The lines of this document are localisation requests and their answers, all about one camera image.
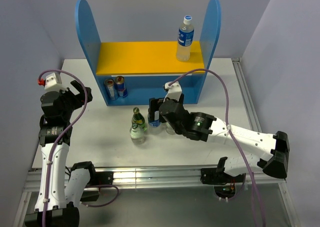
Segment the aluminium rail frame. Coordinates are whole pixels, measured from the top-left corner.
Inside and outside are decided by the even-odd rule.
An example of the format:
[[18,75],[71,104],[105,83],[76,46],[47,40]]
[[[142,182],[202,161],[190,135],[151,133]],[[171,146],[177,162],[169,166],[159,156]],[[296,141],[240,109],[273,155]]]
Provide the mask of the aluminium rail frame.
[[[244,107],[248,117],[250,128],[254,131],[261,130],[255,108],[252,103],[250,92],[243,74],[239,59],[233,58],[232,64],[234,74],[239,84]],[[201,168],[202,166],[147,166],[147,167],[99,167],[99,174],[112,174],[113,183],[120,189],[144,190],[158,188],[189,188],[201,187]],[[40,170],[34,169],[27,174],[27,179],[23,188],[22,197],[19,203],[17,214],[13,225],[23,227],[27,209],[31,206],[32,193],[36,192],[40,185]],[[288,219],[289,227],[299,227],[301,225],[296,213],[292,198],[289,194],[287,181],[276,179],[262,172],[254,174],[257,184],[268,185],[276,184],[281,199],[282,208]]]

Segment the Chang soda water bottle left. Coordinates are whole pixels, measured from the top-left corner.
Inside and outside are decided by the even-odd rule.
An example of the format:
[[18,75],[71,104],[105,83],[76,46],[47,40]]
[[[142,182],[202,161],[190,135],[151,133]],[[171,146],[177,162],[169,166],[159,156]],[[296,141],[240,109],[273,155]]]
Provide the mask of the Chang soda water bottle left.
[[132,123],[129,133],[134,144],[140,145],[145,142],[144,130],[139,124]]

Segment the blue and yellow shelf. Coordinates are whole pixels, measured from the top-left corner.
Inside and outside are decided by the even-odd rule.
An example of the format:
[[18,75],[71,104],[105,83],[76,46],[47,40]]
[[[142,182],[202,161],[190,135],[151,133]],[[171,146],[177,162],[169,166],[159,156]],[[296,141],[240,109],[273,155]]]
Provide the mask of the blue and yellow shelf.
[[[199,71],[179,81],[184,103],[197,104],[211,65],[221,30],[221,4],[210,0],[200,33],[191,45],[190,59],[176,59],[177,41],[102,42],[89,3],[77,0],[74,11],[77,37],[107,106],[147,105],[150,98],[163,98],[164,85],[190,70]],[[127,97],[113,100],[105,80],[123,76]]]

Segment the Red Bull can right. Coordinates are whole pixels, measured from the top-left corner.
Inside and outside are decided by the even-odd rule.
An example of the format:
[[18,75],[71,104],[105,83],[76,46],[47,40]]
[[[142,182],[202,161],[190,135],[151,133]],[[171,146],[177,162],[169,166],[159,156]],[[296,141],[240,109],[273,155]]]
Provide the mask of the Red Bull can right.
[[128,90],[123,76],[119,75],[115,77],[115,87],[119,97],[125,98],[128,96]]

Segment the Pocari Sweat bottle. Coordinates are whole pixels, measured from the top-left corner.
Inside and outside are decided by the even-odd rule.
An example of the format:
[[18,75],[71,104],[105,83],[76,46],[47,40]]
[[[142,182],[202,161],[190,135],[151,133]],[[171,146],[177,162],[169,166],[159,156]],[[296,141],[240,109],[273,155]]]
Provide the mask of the Pocari Sweat bottle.
[[181,62],[186,62],[190,59],[191,45],[194,38],[192,19],[190,15],[186,15],[178,29],[176,58]]
[[152,135],[158,135],[162,131],[160,122],[160,113],[158,110],[148,113],[149,132]]

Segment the green Perrier bottle left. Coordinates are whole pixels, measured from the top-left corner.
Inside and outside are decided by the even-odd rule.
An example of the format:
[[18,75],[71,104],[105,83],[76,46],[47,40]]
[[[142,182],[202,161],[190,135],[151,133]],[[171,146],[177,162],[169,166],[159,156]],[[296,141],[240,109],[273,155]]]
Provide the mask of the green Perrier bottle left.
[[143,115],[140,113],[140,109],[138,107],[133,108],[133,116],[131,118],[131,122],[134,124],[138,124],[141,126],[144,132],[147,131],[146,121]]

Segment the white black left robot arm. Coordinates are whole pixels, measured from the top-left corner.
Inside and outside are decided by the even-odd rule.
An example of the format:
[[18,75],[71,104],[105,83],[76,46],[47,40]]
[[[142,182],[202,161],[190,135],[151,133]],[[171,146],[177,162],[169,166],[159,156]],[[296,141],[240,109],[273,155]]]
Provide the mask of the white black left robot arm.
[[93,99],[89,87],[76,80],[71,81],[71,85],[78,94],[58,84],[56,90],[47,91],[40,98],[43,115],[38,138],[42,171],[34,212],[24,219],[27,227],[77,227],[79,206],[91,207],[101,188],[113,187],[113,173],[107,172],[100,179],[91,161],[75,163],[70,169],[66,167],[72,113],[84,110]]

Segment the Red Bull can left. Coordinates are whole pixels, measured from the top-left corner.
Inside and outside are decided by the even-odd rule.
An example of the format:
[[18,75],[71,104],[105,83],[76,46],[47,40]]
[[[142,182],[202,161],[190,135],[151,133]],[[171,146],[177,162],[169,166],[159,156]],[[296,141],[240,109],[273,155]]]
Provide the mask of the Red Bull can left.
[[109,98],[112,101],[115,101],[119,98],[118,91],[116,90],[115,82],[113,79],[111,79],[111,78],[105,79],[104,86],[105,86],[105,89],[106,89],[106,92],[107,92]]

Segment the chang soda water bottle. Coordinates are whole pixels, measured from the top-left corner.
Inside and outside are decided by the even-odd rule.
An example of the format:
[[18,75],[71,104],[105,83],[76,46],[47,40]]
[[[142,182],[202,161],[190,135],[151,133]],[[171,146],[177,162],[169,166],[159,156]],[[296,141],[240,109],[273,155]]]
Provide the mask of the chang soda water bottle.
[[165,130],[169,135],[176,134],[175,130],[171,127],[171,125],[168,122],[165,123]]
[[139,124],[132,123],[129,133],[134,144],[140,145],[145,142],[144,130]]

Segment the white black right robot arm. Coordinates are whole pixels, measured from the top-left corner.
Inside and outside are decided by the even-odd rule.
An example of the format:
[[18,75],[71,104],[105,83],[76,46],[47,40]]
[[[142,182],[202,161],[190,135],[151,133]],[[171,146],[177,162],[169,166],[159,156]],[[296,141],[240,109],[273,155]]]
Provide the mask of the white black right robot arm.
[[223,185],[244,181],[249,171],[262,171],[269,177],[286,179],[290,155],[289,138],[285,132],[275,134],[255,132],[228,125],[223,120],[203,112],[188,112],[183,100],[150,98],[148,116],[173,128],[177,135],[193,141],[218,143],[240,147],[245,157],[221,157],[216,167],[201,169],[201,182],[207,185]]

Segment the Chang soda water bottle right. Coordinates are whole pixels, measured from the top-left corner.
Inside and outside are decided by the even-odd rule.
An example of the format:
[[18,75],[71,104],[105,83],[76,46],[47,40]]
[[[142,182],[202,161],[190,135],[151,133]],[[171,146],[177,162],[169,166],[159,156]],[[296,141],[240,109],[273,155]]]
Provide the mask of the Chang soda water bottle right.
[[165,130],[169,135],[176,134],[175,130],[171,127],[171,125],[168,122],[165,123]]

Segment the red bull can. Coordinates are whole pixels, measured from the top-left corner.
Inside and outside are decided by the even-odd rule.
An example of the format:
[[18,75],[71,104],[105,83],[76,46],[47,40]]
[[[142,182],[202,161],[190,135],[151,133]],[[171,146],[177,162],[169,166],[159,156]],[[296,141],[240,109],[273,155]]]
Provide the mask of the red bull can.
[[115,101],[119,98],[118,91],[116,90],[115,82],[113,79],[111,79],[111,78],[105,79],[104,86],[105,86],[105,89],[106,89],[106,92],[107,92],[109,98],[112,101]]
[[115,87],[119,97],[125,98],[128,96],[128,90],[123,76],[119,75],[115,77]]

